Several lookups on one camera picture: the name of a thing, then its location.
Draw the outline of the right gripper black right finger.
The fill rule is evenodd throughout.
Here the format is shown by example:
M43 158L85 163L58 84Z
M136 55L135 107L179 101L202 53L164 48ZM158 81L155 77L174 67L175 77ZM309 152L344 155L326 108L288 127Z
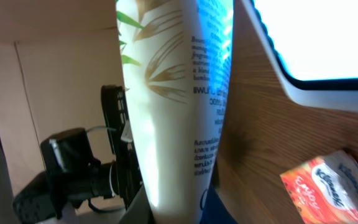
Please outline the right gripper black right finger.
M237 224L213 186L203 192L200 209L202 211L200 224Z

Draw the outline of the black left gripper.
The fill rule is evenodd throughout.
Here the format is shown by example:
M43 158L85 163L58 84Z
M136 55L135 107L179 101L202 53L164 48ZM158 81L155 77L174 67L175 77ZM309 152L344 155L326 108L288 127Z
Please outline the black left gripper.
M134 142L124 134L131 129L123 87L102 86L101 105L111 151L116 157L111 171L114 193L123 199L133 199L142 186L142 177Z

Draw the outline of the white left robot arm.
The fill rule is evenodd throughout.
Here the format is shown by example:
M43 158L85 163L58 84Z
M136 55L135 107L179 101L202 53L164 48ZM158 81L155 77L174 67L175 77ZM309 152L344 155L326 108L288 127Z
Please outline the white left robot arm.
M89 129L72 128L56 133L40 145L46 170L39 173L14 198L12 207L21 223L39 223L61 219L63 208L83 202L96 213L108 210L95 207L91 200L120 196L128 208L142 187L142 177L129 137L130 124L126 96L121 86L101 88L101 106L115 160L103 164L94 157L88 140Z

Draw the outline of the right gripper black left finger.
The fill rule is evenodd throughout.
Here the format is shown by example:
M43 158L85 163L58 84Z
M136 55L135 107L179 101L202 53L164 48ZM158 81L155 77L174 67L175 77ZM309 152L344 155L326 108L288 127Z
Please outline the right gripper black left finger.
M142 185L119 224L154 224L145 187Z

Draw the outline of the white Pantene conditioner tube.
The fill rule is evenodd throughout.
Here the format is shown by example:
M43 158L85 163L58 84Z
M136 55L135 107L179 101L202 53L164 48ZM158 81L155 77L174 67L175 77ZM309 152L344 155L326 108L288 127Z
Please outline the white Pantene conditioner tube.
M234 3L118 0L135 152L155 223L200 223L229 91Z

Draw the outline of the small orange snack packet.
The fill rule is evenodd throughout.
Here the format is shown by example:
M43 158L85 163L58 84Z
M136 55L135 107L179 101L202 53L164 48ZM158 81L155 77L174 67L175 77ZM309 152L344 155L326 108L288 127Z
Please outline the small orange snack packet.
M336 151L280 175L305 223L358 223L358 163Z

